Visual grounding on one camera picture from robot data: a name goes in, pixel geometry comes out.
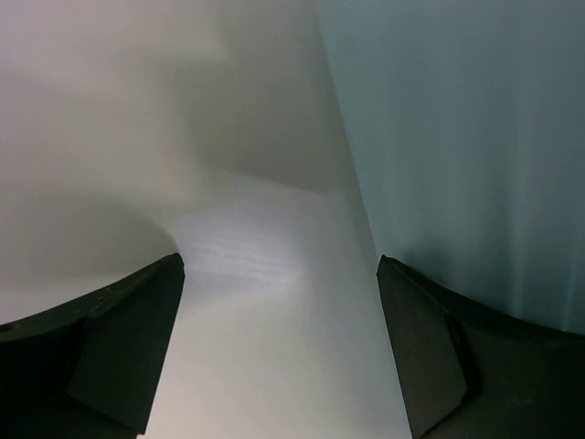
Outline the light blue suitcase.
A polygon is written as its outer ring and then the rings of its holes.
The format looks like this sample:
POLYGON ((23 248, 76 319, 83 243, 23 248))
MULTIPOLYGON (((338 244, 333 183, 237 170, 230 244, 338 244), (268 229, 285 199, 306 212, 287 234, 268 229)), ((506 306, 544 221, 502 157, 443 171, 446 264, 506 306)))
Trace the light blue suitcase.
POLYGON ((584 330, 584 4, 323 1, 376 252, 584 330))

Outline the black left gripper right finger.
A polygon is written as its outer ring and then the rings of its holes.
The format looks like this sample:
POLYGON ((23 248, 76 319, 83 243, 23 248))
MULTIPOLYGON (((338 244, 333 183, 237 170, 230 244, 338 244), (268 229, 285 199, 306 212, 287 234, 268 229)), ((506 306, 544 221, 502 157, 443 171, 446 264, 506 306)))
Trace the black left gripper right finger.
POLYGON ((581 438, 584 338, 508 316, 383 257, 378 287, 415 438, 581 438))

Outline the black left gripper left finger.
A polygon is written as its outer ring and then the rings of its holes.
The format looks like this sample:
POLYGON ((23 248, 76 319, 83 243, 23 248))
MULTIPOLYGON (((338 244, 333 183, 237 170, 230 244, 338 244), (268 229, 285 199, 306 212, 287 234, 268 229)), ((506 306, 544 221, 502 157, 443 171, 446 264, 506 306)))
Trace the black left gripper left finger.
POLYGON ((120 281, 1 326, 4 438, 144 434, 185 268, 170 254, 120 281))

